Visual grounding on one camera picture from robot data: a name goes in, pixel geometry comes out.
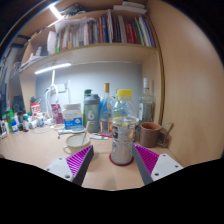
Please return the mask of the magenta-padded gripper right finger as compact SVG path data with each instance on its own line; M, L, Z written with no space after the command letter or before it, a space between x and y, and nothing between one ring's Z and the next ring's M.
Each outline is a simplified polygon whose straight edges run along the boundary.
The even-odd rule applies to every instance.
M182 169L168 154L156 154L140 145L132 145L132 155L145 185Z

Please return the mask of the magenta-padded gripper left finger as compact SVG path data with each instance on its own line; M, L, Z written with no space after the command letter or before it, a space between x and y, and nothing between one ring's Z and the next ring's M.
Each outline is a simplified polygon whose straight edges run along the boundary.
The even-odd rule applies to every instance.
M93 146L90 145L67 158L57 158L45 170L81 186L93 156Z

